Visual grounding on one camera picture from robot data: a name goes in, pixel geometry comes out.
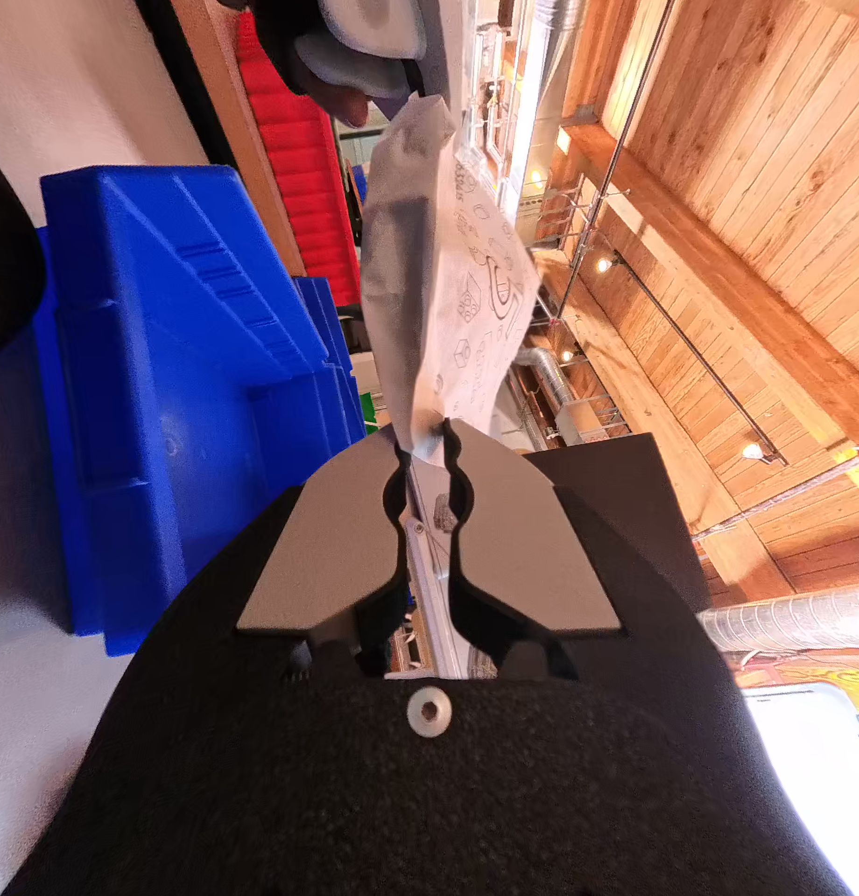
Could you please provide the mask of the person's left hand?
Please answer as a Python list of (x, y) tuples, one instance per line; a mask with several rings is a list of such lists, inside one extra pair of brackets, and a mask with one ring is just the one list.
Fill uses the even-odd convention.
[(305, 93), (324, 113), (353, 130), (379, 127), (378, 116), (391, 123), (415, 95), (412, 92), (395, 98), (372, 98), (354, 87), (328, 84), (308, 69), (299, 79)]

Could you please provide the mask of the red plastic bin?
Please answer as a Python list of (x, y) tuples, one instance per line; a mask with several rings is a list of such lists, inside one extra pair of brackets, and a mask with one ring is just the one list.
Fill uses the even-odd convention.
[(331, 120), (282, 81), (251, 12), (236, 28), (242, 81), (305, 272), (328, 281), (336, 306), (357, 305), (359, 261)]

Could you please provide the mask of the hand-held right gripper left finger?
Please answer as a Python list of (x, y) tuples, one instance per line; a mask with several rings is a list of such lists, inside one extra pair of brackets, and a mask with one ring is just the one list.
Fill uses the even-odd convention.
[(386, 425), (304, 484), (246, 602), (237, 629), (302, 634), (349, 624), (352, 638), (388, 638), (407, 604), (410, 454)]

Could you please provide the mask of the printed white paper bag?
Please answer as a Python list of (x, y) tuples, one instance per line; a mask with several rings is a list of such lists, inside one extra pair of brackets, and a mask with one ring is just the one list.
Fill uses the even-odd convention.
[(488, 434), (494, 404), (530, 321), (538, 279), (519, 239), (456, 157), (440, 97), (413, 95), (375, 148), (360, 260), (361, 307), (399, 446), (411, 455), (427, 541), (452, 527), (457, 482), (443, 422)]

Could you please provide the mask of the blue plastic bin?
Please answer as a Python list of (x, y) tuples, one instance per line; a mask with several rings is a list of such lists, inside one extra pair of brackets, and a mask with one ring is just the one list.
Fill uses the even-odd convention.
[(292, 281), (324, 343), (327, 363), (337, 375), (349, 438), (351, 442), (360, 441), (367, 434), (363, 407), (329, 282), (325, 278), (309, 277), (294, 277)]
[(33, 322), (72, 632), (130, 655), (289, 487), (350, 447), (328, 353), (239, 175), (44, 175)]

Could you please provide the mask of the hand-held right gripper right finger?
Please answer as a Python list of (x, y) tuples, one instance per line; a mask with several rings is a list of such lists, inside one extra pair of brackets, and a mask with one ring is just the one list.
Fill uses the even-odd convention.
[(555, 487), (525, 456), (464, 420), (443, 423), (451, 535), (447, 599), (465, 638), (620, 630)]

